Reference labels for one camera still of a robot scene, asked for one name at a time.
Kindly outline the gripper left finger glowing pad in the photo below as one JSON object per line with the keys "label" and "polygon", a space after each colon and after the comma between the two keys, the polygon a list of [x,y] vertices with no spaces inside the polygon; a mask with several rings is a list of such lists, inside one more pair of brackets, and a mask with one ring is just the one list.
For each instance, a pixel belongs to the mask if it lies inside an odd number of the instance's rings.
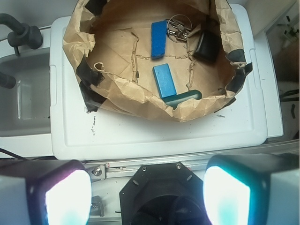
{"label": "gripper left finger glowing pad", "polygon": [[78,160],[2,160],[2,225],[85,225],[91,179]]}

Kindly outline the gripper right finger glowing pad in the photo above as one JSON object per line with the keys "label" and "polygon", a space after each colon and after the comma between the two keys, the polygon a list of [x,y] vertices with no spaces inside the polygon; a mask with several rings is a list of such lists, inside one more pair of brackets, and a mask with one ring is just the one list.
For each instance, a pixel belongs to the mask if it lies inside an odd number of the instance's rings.
{"label": "gripper right finger glowing pad", "polygon": [[298,225],[300,157],[215,155],[204,174],[203,200],[213,225]]}

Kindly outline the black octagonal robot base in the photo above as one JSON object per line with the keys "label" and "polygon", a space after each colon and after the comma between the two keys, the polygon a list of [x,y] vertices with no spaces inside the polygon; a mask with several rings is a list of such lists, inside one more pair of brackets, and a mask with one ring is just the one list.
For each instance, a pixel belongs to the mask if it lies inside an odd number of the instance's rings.
{"label": "black octagonal robot base", "polygon": [[209,225],[203,181],[181,162],[142,165],[120,191],[124,225]]}

